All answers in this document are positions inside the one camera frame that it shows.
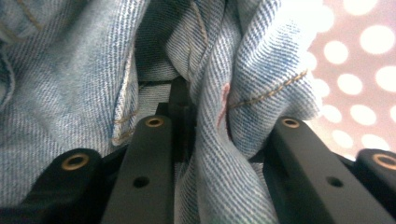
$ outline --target black plastic bar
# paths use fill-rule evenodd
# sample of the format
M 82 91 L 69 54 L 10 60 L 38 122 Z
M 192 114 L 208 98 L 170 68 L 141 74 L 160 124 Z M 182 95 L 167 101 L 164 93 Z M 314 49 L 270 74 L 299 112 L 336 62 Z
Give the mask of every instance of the black plastic bar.
M 140 120 L 120 167 L 102 223 L 173 223 L 172 125 Z
M 396 154 L 379 149 L 364 149 L 356 159 L 353 173 L 396 218 Z
M 280 223 L 395 223 L 300 120 L 276 122 L 263 172 Z

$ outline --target jeans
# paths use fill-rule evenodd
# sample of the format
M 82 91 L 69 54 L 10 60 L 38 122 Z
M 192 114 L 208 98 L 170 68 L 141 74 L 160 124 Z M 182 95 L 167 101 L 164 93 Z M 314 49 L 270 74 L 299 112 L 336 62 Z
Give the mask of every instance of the jeans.
M 276 223 L 262 164 L 248 159 L 279 116 L 318 113 L 303 60 L 316 5 L 0 0 L 0 206 L 70 149 L 105 156 L 128 144 L 183 76 L 198 111 L 175 222 Z

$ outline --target screw hole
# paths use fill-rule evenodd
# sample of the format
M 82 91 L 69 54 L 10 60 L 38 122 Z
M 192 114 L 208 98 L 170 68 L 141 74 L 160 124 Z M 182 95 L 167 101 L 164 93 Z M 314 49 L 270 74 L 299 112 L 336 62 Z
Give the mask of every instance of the screw hole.
M 151 128 L 156 128 L 163 125 L 163 119 L 153 118 L 146 121 L 146 125 Z
M 64 160 L 64 162 L 62 162 L 62 169 L 66 171 L 74 171 L 85 166 L 89 160 L 90 157 L 87 156 L 86 154 L 77 153 L 70 156 L 69 158 Z
M 149 179 L 145 176 L 140 176 L 134 180 L 134 187 L 141 189 L 149 184 Z
M 289 127 L 289 128 L 298 128 L 300 127 L 300 123 L 295 120 L 295 119 L 283 119 L 282 120 L 283 125 Z
M 336 177 L 329 176 L 326 179 L 327 179 L 327 182 L 330 185 L 332 185 L 333 187 L 341 188 L 341 187 L 344 186 L 343 182 L 340 179 L 336 178 Z

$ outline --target orange stitching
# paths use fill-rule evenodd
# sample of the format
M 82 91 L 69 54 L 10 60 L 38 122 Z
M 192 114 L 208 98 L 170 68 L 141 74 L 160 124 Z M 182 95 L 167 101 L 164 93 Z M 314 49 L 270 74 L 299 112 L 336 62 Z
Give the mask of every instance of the orange stitching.
M 290 80 L 284 82 L 281 86 L 277 87 L 277 88 L 276 88 L 275 90 L 273 90 L 273 91 L 270 91 L 270 92 L 268 92 L 268 93 L 266 93 L 266 94 L 264 94 L 264 95 L 261 95 L 261 96 L 259 96 L 259 97 L 253 98 L 253 99 L 248 100 L 248 101 L 244 101 L 244 102 L 241 102 L 241 103 L 238 103 L 238 104 L 230 105 L 228 108 L 229 108 L 229 109 L 234 109 L 234 108 L 239 107 L 239 106 L 241 106 L 241 105 L 253 105 L 253 104 L 256 104 L 256 103 L 258 103 L 259 101 L 265 100 L 266 98 L 271 97 L 271 96 L 277 94 L 278 92 L 282 91 L 283 88 L 289 86 L 291 83 L 293 83 L 293 82 L 295 82 L 295 81 L 298 81 L 298 80 L 301 79 L 302 77 L 306 76 L 306 74 L 308 74 L 308 70 L 304 70 L 302 73 L 300 73 L 300 75 L 298 75 L 297 77 L 293 77 L 292 79 L 290 79 Z
M 120 137 L 115 137 L 115 138 L 112 138 L 111 140 L 117 141 L 117 142 L 122 142 L 122 141 L 125 140 L 125 138 L 128 138 L 133 133 L 134 133 L 134 128 L 132 128 L 131 130 L 129 130 L 129 131 L 125 132 L 125 133 L 123 133 Z
M 138 112 L 139 112 L 139 109 L 136 109 L 136 111 L 130 113 L 129 115 L 127 115 L 127 116 L 125 116 L 123 118 L 115 119 L 114 123 L 115 124 L 122 124 L 123 122 L 129 120 L 131 117 L 136 116 Z
M 23 12 L 25 13 L 25 15 L 27 16 L 29 21 L 35 26 L 35 28 L 37 30 L 41 30 L 42 27 L 41 27 L 40 23 L 38 23 L 38 21 L 35 19 L 33 14 L 30 12 L 29 8 L 23 3 L 23 1 L 17 0 L 17 3 L 21 6 Z

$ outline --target white polka dot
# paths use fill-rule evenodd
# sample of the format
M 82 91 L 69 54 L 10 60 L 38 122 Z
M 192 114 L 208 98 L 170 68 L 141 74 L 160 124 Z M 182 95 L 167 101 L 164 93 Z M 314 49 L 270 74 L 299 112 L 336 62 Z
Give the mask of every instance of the white polka dot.
M 337 80 L 337 84 L 341 91 L 350 95 L 358 95 L 363 88 L 361 80 L 351 74 L 341 75 Z
M 385 91 L 396 92 L 396 66 L 386 66 L 376 72 L 375 80 Z
M 344 148 L 353 147 L 353 139 L 346 132 L 334 130 L 332 131 L 332 139 L 340 146 Z
M 390 109 L 390 117 L 396 122 L 396 105 Z
M 361 47 L 372 54 L 387 52 L 394 42 L 395 35 L 387 26 L 370 26 L 361 33 Z
M 317 68 L 318 65 L 317 57 L 315 57 L 313 53 L 307 52 L 305 54 L 304 60 L 309 70 L 314 71 Z
M 366 105 L 353 105 L 350 115 L 356 122 L 362 125 L 373 125 L 376 122 L 376 114 Z
M 317 30 L 320 33 L 328 32 L 334 25 L 334 13 L 329 7 L 322 6 L 318 9 Z
M 333 123 L 339 123 L 343 119 L 341 112 L 333 105 L 324 105 L 322 113 L 328 121 Z
M 331 41 L 324 47 L 324 56 L 330 63 L 340 64 L 347 60 L 347 47 L 340 41 Z
M 350 161 L 355 161 L 356 160 L 356 157 L 354 157 L 352 155 L 349 155 L 349 154 L 344 154 L 343 157 L 347 158 Z
M 344 0 L 344 9 L 351 15 L 360 16 L 369 13 L 376 2 L 376 0 Z
M 320 97 L 326 97 L 330 94 L 329 85 L 322 79 L 315 78 L 313 81 L 314 90 Z
M 390 147 L 388 143 L 381 137 L 378 137 L 373 134 L 365 134 L 361 138 L 361 142 L 363 143 L 363 146 L 366 148 L 378 148 L 382 150 L 390 150 Z

